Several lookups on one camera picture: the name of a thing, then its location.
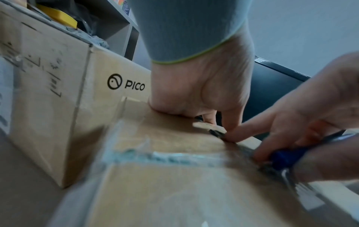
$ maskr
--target light blue sweater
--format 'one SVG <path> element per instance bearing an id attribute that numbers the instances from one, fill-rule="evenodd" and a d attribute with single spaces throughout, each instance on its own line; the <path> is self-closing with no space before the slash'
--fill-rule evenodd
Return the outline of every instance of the light blue sweater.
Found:
<path id="1" fill-rule="evenodd" d="M 152 61 L 171 64 L 200 55 L 242 26 L 251 0 L 130 0 Z"/>

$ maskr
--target white paper piece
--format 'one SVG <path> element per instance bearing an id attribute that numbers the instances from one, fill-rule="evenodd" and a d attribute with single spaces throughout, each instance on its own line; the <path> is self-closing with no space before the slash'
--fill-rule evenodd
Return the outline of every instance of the white paper piece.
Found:
<path id="1" fill-rule="evenodd" d="M 14 66 L 0 57 L 0 128 L 9 134 L 11 126 Z"/>

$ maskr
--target person's right hand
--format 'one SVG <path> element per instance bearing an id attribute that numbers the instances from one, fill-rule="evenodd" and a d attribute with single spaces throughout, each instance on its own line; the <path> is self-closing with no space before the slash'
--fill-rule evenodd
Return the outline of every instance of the person's right hand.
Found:
<path id="1" fill-rule="evenodd" d="M 341 56 L 272 107 L 225 135 L 238 142 L 270 132 L 255 150 L 266 161 L 281 148 L 307 146 L 359 127 L 359 52 Z M 300 181 L 359 178 L 359 136 L 313 148 L 294 166 Z"/>

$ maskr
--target person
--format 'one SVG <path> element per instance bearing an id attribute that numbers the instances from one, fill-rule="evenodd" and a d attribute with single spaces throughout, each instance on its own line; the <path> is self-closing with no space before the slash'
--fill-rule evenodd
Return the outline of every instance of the person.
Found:
<path id="1" fill-rule="evenodd" d="M 215 124 L 217 111 L 239 142 L 270 132 L 253 159 L 267 161 L 281 148 L 318 143 L 359 127 L 359 52 L 329 63 L 271 108 L 241 124 L 249 97 L 254 46 L 246 15 L 250 0 L 131 0 L 152 59 L 149 100 L 155 110 Z M 315 147 L 294 166 L 300 181 L 359 177 L 359 137 Z"/>

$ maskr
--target blue scissors handle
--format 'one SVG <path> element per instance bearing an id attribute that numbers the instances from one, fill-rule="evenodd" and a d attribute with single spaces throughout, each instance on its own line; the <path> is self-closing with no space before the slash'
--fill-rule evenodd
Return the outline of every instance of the blue scissors handle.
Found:
<path id="1" fill-rule="evenodd" d="M 339 137 L 336 137 L 330 141 L 323 141 L 319 144 L 316 144 L 315 146 L 309 146 L 309 147 L 300 147 L 297 149 L 293 149 L 293 150 L 289 150 L 289 149 L 282 149 L 282 150 L 278 150 L 273 152 L 270 157 L 269 160 L 271 161 L 271 165 L 272 168 L 277 170 L 277 171 L 281 171 L 283 169 L 290 169 L 294 166 L 294 164 L 297 163 L 297 161 L 299 161 L 307 151 L 309 151 L 310 149 L 322 145 L 322 144 L 326 144 L 328 142 L 335 142 L 335 141 L 339 141 L 339 140 L 345 140 L 348 139 L 352 136 L 354 136 L 355 134 L 347 134 L 347 135 L 342 135 Z"/>

